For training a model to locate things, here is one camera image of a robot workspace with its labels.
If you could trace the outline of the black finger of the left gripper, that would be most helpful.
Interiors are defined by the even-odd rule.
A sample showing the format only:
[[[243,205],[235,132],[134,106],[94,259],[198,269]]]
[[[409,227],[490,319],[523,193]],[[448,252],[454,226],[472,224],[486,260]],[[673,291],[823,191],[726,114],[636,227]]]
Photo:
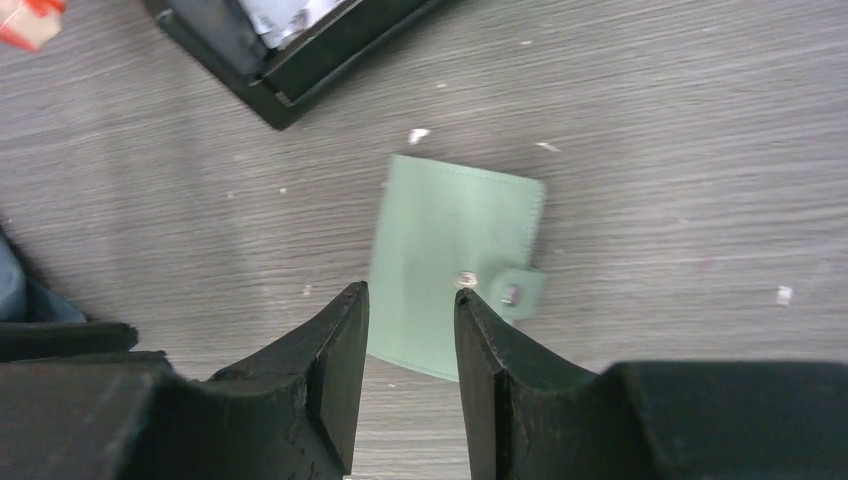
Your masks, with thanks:
[[[136,351],[125,323],[3,323],[1,367],[152,367],[173,369],[163,351]]]

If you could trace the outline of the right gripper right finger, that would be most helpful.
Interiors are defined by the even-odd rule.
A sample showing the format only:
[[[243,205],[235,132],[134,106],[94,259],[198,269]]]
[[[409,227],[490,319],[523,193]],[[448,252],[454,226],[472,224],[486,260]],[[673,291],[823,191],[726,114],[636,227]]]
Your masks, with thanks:
[[[809,361],[626,361],[594,373],[455,303],[475,479],[843,479],[847,367]]]

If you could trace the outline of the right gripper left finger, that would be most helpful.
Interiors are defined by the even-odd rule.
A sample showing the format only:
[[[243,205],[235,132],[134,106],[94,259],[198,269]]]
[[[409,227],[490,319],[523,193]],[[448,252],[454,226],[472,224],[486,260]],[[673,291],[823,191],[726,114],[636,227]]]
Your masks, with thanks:
[[[5,479],[340,479],[368,286],[205,381],[152,367],[1,367]]]

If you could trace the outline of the green card holder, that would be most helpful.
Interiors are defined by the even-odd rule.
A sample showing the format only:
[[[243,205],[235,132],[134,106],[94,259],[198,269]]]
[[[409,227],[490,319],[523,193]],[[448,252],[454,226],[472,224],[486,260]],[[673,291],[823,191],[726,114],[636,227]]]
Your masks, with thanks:
[[[506,322],[534,315],[546,187],[531,178],[395,155],[372,246],[368,352],[458,378],[454,298],[474,290]]]

